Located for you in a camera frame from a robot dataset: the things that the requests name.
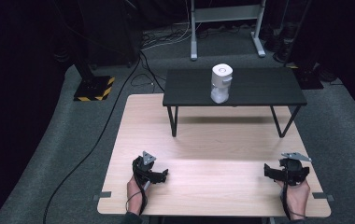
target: wooden tabletop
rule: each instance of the wooden tabletop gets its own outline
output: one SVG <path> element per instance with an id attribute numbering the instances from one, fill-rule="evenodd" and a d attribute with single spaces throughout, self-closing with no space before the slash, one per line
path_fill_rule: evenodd
<path id="1" fill-rule="evenodd" d="M 289 109 L 277 106 L 276 112 L 284 127 Z M 132 161 L 144 150 L 157 158 L 153 172 L 169 169 L 165 183 L 149 188 L 144 214 L 157 216 L 284 217 L 280 187 L 263 176 L 263 166 L 279 169 L 282 152 L 307 156 L 294 123 L 285 138 L 275 134 L 267 106 L 182 107 L 179 135 L 172 137 L 163 94 L 131 95 L 102 189 L 111 196 L 98 204 L 101 214 L 125 213 Z M 310 167 L 311 191 L 322 192 L 312 164 L 303 166 Z M 309 196 L 307 216 L 330 214 L 325 199 Z"/>
<path id="2" fill-rule="evenodd" d="M 235 68 L 230 97 L 219 105 L 210 98 L 211 78 L 211 69 L 168 70 L 163 105 L 306 105 L 290 68 Z"/>

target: metal bracket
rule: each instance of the metal bracket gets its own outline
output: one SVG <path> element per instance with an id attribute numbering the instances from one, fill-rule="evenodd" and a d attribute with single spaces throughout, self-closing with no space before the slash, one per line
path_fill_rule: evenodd
<path id="1" fill-rule="evenodd" d="M 298 152 L 293 152 L 293 153 L 282 152 L 281 155 L 286 157 L 286 158 L 297 160 L 297 161 L 309 161 L 309 162 L 312 162 L 311 158 L 303 156 L 302 154 L 300 154 Z"/>
<path id="2" fill-rule="evenodd" d="M 157 160 L 157 158 L 151 156 L 146 151 L 143 151 L 143 164 L 147 165 Z"/>

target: black device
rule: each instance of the black device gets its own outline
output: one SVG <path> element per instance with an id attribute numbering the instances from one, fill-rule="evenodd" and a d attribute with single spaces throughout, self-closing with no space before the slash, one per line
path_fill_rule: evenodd
<path id="1" fill-rule="evenodd" d="M 143 152 L 143 157 L 138 156 L 132 163 L 135 178 L 138 184 L 145 185 L 148 181 L 151 184 L 164 183 L 168 175 L 168 169 L 162 173 L 152 172 L 151 168 L 154 165 L 155 157 L 151 156 L 146 151 Z"/>
<path id="2" fill-rule="evenodd" d="M 168 169 L 164 170 L 162 173 L 156 173 L 151 171 L 155 160 L 155 157 L 151 156 L 146 151 L 143 151 L 143 157 L 138 156 L 132 162 L 134 178 L 137 186 L 140 189 L 140 193 L 142 194 L 142 206 L 140 208 L 140 214 L 142 214 L 143 210 L 145 210 L 145 207 L 148 203 L 145 193 L 146 188 L 149 186 L 150 183 L 164 183 L 166 181 L 166 176 L 168 175 Z"/>
<path id="3" fill-rule="evenodd" d="M 266 163 L 264 164 L 264 176 L 268 176 L 274 180 L 283 181 L 283 189 L 281 194 L 281 201 L 283 210 L 286 216 L 291 219 L 286 196 L 288 192 L 288 185 L 297 186 L 305 181 L 309 174 L 309 167 L 303 167 L 300 161 L 312 161 L 310 158 L 301 155 L 298 152 L 282 153 L 282 156 L 287 157 L 279 160 L 279 165 L 283 166 L 282 170 L 272 169 Z"/>

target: metal stand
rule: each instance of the metal stand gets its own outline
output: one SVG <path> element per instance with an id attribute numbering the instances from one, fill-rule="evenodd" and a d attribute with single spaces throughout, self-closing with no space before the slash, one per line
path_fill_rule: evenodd
<path id="1" fill-rule="evenodd" d="M 253 43 L 256 47 L 259 57 L 265 57 L 265 52 L 262 43 L 259 39 L 259 32 L 262 26 L 263 13 L 265 8 L 265 0 L 259 5 L 252 6 L 238 6 L 238 7 L 211 7 L 211 8 L 197 8 L 195 9 L 194 0 L 192 0 L 192 61 L 196 61 L 197 54 L 197 40 L 195 35 L 195 24 L 197 22 L 210 21 L 241 21 L 256 19 L 255 32 L 251 32 Z"/>
<path id="2" fill-rule="evenodd" d="M 64 34 L 65 40 L 67 42 L 67 49 L 69 50 L 69 55 L 72 57 L 75 67 L 78 69 L 81 75 L 81 83 L 75 93 L 75 100 L 79 101 L 90 101 L 91 99 L 106 99 L 110 86 L 110 77 L 95 77 L 90 70 L 90 67 L 85 62 L 82 57 L 78 43 L 70 33 L 66 22 L 64 21 L 64 16 L 61 10 L 58 8 L 56 3 L 50 0 L 50 6 L 53 9 L 55 20 L 57 22 L 58 28 Z"/>

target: wooden table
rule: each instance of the wooden table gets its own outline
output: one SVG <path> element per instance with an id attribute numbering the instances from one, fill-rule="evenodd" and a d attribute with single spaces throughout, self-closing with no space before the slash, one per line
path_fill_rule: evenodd
<path id="1" fill-rule="evenodd" d="M 146 150 L 157 157 L 152 170 L 169 169 L 165 183 L 151 185 L 144 214 L 152 216 L 284 217 L 280 187 L 263 173 L 264 163 L 277 169 L 281 152 L 300 152 L 305 147 L 294 125 L 285 138 L 275 134 L 266 106 L 183 107 L 181 133 L 172 137 L 163 94 L 131 95 L 106 173 L 98 211 L 124 214 L 126 183 L 132 161 Z M 281 123 L 291 113 L 277 106 Z M 307 181 L 312 192 L 322 192 L 312 164 Z M 327 217 L 325 199 L 309 196 L 306 214 Z"/>

